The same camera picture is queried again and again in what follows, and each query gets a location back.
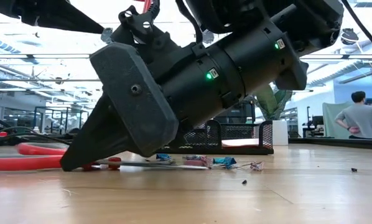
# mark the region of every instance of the white container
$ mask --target white container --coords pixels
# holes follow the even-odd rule
[[[288,146],[287,121],[272,121],[273,146]]]
[[[38,128],[38,126],[35,126],[34,129],[33,129],[33,131],[35,131],[36,133],[39,133],[39,128]]]

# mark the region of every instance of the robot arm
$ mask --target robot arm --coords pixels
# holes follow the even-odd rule
[[[86,15],[64,0],[34,0],[40,7],[21,4],[30,1],[13,0],[11,10],[0,7],[0,12],[22,19],[32,12],[40,16],[38,22],[45,15],[38,10],[61,4],[79,18],[63,17],[71,22],[59,19],[59,24],[88,27],[80,19]],[[196,42],[179,47],[154,25],[155,0],[146,13],[133,6],[121,12],[111,43],[91,55],[104,93],[62,157],[63,170],[123,151],[149,157],[164,146],[176,148],[194,127],[269,82],[278,89],[303,90],[308,65],[299,57],[334,44],[343,17],[338,0],[185,0],[192,13],[183,0],[175,1],[193,24]],[[58,27],[55,19],[45,19],[51,22],[46,26]],[[35,24],[35,19],[26,22]],[[202,30],[231,34],[205,48]]]
[[[101,34],[103,27],[69,0],[0,0],[0,13],[30,26]]]

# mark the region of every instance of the label sticker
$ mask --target label sticker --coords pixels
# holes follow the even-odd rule
[[[279,39],[279,40],[277,40],[276,42],[277,42],[277,44],[279,45],[280,49],[283,49],[284,47],[286,47],[286,45],[285,45],[283,39]]]
[[[209,71],[209,73],[212,75],[212,78],[218,78],[219,74],[218,72],[215,70],[215,68],[211,69]]]

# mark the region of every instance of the gray t-shirt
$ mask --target gray t-shirt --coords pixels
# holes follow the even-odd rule
[[[354,136],[372,139],[372,106],[351,105],[337,115],[335,120],[338,119],[345,120],[349,127],[359,127],[360,132]]]

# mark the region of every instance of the black mesh desk organizer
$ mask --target black mesh desk organizer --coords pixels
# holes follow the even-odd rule
[[[257,145],[223,147],[222,140],[258,139]],[[273,154],[272,121],[261,124],[220,124],[209,120],[185,136],[186,143],[176,149],[164,147],[157,153],[168,154]]]

